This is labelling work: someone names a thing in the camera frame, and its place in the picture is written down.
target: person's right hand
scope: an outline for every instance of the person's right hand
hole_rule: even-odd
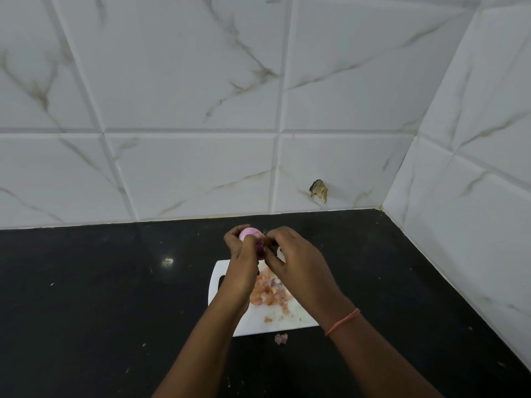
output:
[[[271,245],[280,246],[286,259],[284,263],[266,245],[265,263],[325,331],[354,311],[315,246],[289,227],[279,227],[265,236]]]

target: wrist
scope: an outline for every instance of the wrist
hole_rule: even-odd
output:
[[[239,311],[245,301],[249,300],[249,296],[245,295],[237,287],[231,287],[229,283],[223,282],[218,293],[214,297],[216,303],[230,311]]]
[[[356,306],[348,297],[338,291],[337,294],[330,296],[323,307],[316,314],[315,320],[319,323],[325,332],[328,332],[332,326],[356,310]]]

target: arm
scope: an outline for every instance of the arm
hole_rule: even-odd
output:
[[[237,238],[246,227],[225,235],[231,258],[222,286],[152,398],[216,396],[232,335],[249,307],[256,281],[258,239],[247,235],[242,243]]]
[[[288,227],[270,231],[286,262],[266,248],[265,262],[297,301],[326,331],[356,308],[344,296],[322,254]],[[330,339],[370,397],[437,397],[439,392],[359,315],[338,327]]]

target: wall tile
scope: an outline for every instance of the wall tile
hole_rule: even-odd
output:
[[[481,0],[480,8],[499,8],[530,3],[531,0]]]
[[[381,206],[412,135],[282,135],[274,212]],[[309,196],[313,182],[328,187],[326,205]]]
[[[290,0],[58,0],[107,128],[275,128]]]
[[[268,212],[273,134],[107,137],[141,220]]]
[[[415,137],[400,166],[383,208],[404,228],[429,198],[437,180],[452,158],[452,153],[422,137]]]
[[[531,364],[531,195],[456,157],[406,233]]]
[[[531,6],[513,7],[527,13]],[[466,153],[531,187],[531,36],[512,69],[493,95],[485,113],[466,134],[460,152]]]
[[[529,8],[479,11],[466,31],[420,132],[456,150],[485,110],[531,31]]]
[[[1,0],[0,132],[93,129],[74,64],[43,0]]]
[[[1,134],[0,227],[130,221],[97,134]]]
[[[382,0],[294,0],[286,129],[416,130],[472,12]]]

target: onion skin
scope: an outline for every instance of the onion skin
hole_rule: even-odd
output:
[[[256,257],[258,258],[258,260],[263,260],[266,257],[266,251],[264,250],[264,234],[254,227],[246,227],[240,232],[238,238],[243,241],[245,236],[247,236],[248,234],[252,234],[253,236],[258,238],[258,243],[256,244]]]

